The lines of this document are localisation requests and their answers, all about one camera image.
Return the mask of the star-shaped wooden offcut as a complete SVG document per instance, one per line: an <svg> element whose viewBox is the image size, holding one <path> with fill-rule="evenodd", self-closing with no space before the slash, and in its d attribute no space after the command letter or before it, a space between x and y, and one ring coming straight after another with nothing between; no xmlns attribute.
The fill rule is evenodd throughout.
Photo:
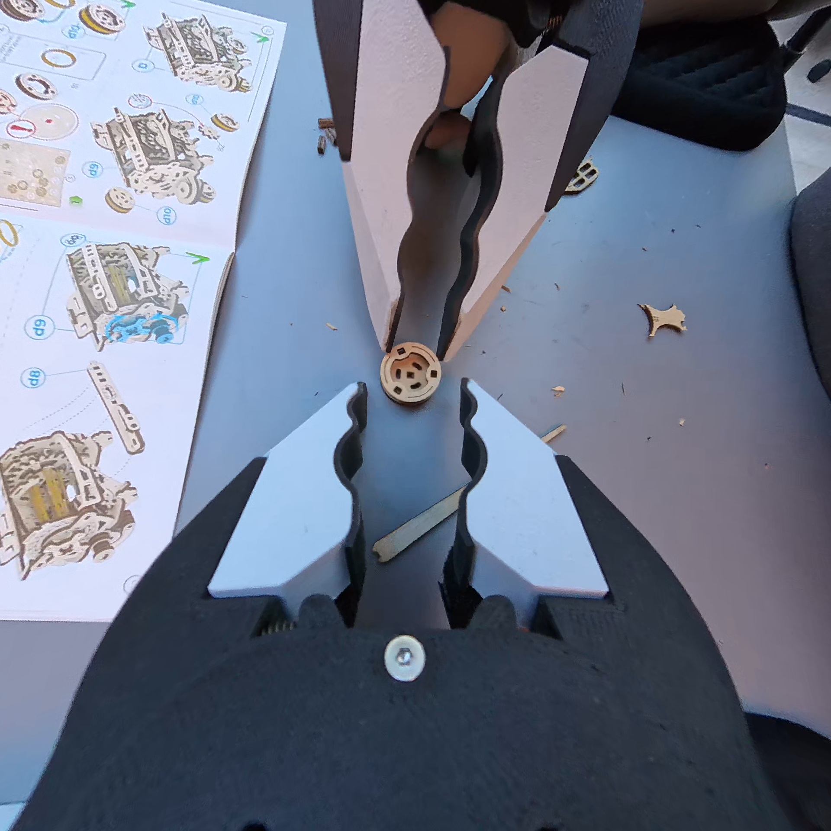
<svg viewBox="0 0 831 831"><path fill-rule="evenodd" d="M672 304L667 309L658 309L649 304L639 304L638 306L647 315L649 339L654 338L661 328L668 327L679 333L686 331L686 315L675 304Z"/></svg>

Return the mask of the person's right hand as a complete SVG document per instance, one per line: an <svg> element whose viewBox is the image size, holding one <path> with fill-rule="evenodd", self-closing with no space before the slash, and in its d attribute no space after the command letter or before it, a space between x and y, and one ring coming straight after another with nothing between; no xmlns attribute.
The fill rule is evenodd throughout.
<svg viewBox="0 0 831 831"><path fill-rule="evenodd" d="M431 151L457 149L470 130L462 108L483 88L508 47L516 7L502 1L421 1L420 5L437 40L449 51L441 113L424 146Z"/></svg>

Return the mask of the flat wooden stick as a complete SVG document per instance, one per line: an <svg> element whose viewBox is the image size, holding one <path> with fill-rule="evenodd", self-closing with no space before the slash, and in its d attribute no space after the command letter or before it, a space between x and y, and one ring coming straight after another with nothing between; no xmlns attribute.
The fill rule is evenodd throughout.
<svg viewBox="0 0 831 831"><path fill-rule="evenodd" d="M457 510L451 554L483 587L492 577L509 584L564 593L587 580L591 550L577 508L548 444L564 427L542 436L494 406L474 414L463 430L463 467L470 480L378 540L373 552L386 563Z"/></svg>

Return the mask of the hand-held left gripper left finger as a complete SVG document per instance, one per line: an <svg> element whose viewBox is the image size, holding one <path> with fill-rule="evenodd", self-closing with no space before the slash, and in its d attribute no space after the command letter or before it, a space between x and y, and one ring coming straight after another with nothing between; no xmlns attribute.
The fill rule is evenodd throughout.
<svg viewBox="0 0 831 831"><path fill-rule="evenodd" d="M275 596L296 620L306 597L353 625L366 574L358 493L367 387L349 384L267 454L209 583L212 597Z"/></svg>

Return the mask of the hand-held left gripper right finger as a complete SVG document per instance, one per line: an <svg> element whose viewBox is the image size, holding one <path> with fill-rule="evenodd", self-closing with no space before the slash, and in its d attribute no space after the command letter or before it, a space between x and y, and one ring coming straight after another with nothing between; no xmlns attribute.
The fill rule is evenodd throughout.
<svg viewBox="0 0 831 831"><path fill-rule="evenodd" d="M462 464L471 477L441 593L452 628L507 597L529 628L538 597L602 598L608 585L555 452L475 381L461 381Z"/></svg>

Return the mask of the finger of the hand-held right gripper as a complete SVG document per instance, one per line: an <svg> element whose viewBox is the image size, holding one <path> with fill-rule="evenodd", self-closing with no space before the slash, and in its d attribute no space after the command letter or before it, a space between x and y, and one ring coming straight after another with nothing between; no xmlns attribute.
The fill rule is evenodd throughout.
<svg viewBox="0 0 831 831"><path fill-rule="evenodd" d="M398 325L400 246L413 213L408 168L441 107L446 58L417 1L362 5L351 159L342 165L372 326Z"/></svg>
<svg viewBox="0 0 831 831"><path fill-rule="evenodd" d="M544 222L588 61L556 45L491 84L477 111L480 192L461 233L437 354L452 359Z"/></svg>

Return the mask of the black quilted cushion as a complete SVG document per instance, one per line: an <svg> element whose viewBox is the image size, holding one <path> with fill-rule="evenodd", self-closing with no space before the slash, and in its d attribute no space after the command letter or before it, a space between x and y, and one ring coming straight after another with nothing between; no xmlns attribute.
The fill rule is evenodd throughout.
<svg viewBox="0 0 831 831"><path fill-rule="evenodd" d="M726 151L759 146L784 119L775 1L646 1L617 118Z"/></svg>

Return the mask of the round wooden wheel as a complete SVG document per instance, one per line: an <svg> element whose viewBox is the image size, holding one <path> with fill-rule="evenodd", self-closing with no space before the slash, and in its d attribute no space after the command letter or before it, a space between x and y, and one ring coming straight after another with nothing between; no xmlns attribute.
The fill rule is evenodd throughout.
<svg viewBox="0 0 831 831"><path fill-rule="evenodd" d="M394 346L380 364L380 383L393 402L419 406L441 383L441 361L427 346L407 341Z"/></svg>

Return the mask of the illustrated instruction booklet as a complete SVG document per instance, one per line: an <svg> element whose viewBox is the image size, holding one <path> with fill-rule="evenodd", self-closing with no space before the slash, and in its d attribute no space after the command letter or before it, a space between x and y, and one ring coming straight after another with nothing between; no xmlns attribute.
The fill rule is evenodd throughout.
<svg viewBox="0 0 831 831"><path fill-rule="evenodd" d="M1 6L2 620L107 622L173 533L286 24Z"/></svg>

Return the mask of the grey desk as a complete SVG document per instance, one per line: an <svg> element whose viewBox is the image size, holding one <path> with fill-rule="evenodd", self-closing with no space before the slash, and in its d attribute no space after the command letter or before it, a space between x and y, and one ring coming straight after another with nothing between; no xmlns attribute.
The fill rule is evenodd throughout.
<svg viewBox="0 0 831 831"><path fill-rule="evenodd" d="M465 481L460 379L554 442L651 541L745 706L829 733L829 401L789 268L792 119L727 153L609 119L569 196L421 409L379 388L310 2L287 24L214 331L179 527L352 380L367 545ZM685 315L649 339L639 304ZM564 386L555 397L551 389Z"/></svg>

